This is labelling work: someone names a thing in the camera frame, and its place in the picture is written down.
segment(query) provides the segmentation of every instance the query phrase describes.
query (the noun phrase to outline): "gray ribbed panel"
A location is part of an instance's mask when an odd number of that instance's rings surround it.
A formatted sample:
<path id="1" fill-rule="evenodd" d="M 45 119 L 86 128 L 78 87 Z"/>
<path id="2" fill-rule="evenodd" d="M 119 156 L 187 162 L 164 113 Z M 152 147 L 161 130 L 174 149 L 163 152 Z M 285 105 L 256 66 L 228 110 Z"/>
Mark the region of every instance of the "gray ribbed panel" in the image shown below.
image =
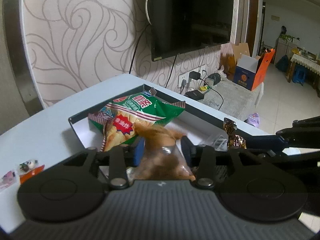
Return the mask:
<path id="1" fill-rule="evenodd" d="M 64 224 L 26 221 L 11 236 L 16 240 L 301 240 L 313 236 L 297 219 L 274 225 L 242 220 L 228 212 L 213 192 L 188 181 L 136 181 L 113 191 L 89 216 Z"/>

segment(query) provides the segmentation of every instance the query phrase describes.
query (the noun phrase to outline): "tv screen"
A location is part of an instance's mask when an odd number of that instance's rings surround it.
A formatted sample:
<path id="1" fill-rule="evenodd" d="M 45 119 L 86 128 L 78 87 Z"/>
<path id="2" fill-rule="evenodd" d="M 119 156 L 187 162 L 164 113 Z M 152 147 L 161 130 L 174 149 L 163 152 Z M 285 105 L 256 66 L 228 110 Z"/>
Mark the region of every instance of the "tv screen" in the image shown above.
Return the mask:
<path id="1" fill-rule="evenodd" d="M 152 61 L 230 42 L 233 0 L 150 0 Z"/>

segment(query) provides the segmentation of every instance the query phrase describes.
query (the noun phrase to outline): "blue plastic stool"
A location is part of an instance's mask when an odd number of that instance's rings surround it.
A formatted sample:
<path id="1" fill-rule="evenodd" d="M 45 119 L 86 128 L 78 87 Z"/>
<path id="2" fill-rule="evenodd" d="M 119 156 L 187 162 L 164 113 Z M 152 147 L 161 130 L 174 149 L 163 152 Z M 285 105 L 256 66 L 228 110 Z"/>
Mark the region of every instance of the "blue plastic stool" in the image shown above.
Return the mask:
<path id="1" fill-rule="evenodd" d="M 306 74 L 307 74 L 307 69 L 301 64 L 296 64 L 293 77 L 292 77 L 292 82 L 300 83 L 303 86 L 304 80 L 306 78 Z"/>

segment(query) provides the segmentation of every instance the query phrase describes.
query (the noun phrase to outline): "swirl patterned wallpaper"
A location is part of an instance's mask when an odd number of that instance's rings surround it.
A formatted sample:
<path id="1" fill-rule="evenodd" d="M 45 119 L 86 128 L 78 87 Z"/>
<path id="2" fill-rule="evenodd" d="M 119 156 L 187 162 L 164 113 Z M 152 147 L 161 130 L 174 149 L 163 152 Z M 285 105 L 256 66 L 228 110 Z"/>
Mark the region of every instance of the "swirl patterned wallpaper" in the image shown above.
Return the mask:
<path id="1" fill-rule="evenodd" d="M 127 73 L 136 41 L 147 25 L 145 0 L 23 0 L 28 60 L 40 96 L 50 106 L 110 77 Z M 238 0 L 234 0 L 234 41 Z M 143 34 L 132 74 L 164 86 L 174 57 L 151 61 L 151 30 Z M 178 91 L 178 75 L 203 62 L 219 68 L 230 44 L 178 55 L 168 88 Z M 195 88 L 196 82 L 189 89 Z"/>

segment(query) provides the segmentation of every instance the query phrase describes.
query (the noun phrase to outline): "wall switch plate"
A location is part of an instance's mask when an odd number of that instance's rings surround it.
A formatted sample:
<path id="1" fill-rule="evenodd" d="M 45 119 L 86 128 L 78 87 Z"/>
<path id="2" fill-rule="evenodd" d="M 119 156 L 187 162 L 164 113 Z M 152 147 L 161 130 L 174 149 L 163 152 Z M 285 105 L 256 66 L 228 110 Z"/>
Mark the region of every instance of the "wall switch plate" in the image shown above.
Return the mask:
<path id="1" fill-rule="evenodd" d="M 196 67 L 196 68 L 194 68 L 194 69 L 189 70 L 188 72 L 185 72 L 185 73 L 179 75 L 179 77 L 178 77 L 178 88 L 181 87 L 182 80 L 184 80 L 184 79 L 187 81 L 187 84 L 190 83 L 190 81 L 191 81 L 192 79 L 189 78 L 189 73 L 192 72 L 192 71 L 200 72 L 201 78 L 204 78 L 205 72 L 203 72 L 203 70 L 205 70 L 205 64 L 203 64 L 203 65 L 200 67 L 200 69 L 199 69 L 199 67 Z"/>

